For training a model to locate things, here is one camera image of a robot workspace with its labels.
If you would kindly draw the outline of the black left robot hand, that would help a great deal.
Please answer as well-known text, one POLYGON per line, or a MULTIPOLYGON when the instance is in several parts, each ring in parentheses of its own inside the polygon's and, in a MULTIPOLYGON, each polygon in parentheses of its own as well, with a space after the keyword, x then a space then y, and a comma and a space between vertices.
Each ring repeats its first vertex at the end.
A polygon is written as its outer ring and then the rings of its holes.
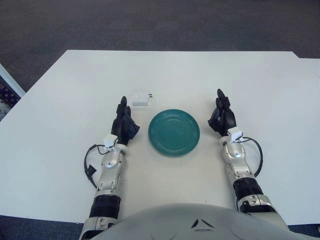
POLYGON ((111 133, 103 139, 104 149, 111 149, 117 144, 127 146, 139 130, 140 127, 131 117, 131 108, 127 105, 127 98, 123 96, 117 106, 111 133))

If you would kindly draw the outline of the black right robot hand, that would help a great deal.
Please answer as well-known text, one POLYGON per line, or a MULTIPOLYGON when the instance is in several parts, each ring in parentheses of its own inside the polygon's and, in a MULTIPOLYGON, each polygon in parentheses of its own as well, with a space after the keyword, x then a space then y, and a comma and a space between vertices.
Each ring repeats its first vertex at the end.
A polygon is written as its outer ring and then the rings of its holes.
POLYGON ((230 136, 230 143, 240 143, 243 140, 243 132, 237 127, 229 98, 220 88, 217 90, 215 104, 216 108, 207 121, 209 126, 222 137, 230 136))

